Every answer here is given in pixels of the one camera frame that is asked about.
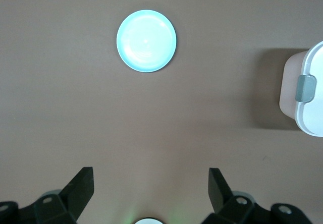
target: brown surface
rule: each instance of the brown surface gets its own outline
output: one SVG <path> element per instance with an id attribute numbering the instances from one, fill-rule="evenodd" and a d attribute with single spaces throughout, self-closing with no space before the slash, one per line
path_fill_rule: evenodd
<path id="1" fill-rule="evenodd" d="M 130 13 L 173 23 L 164 69 L 135 72 Z M 93 166 L 82 223 L 199 224 L 209 167 L 269 208 L 323 219 L 323 138 L 278 106 L 284 63 L 323 40 L 323 0 L 0 0 L 0 200 L 20 206 Z"/>

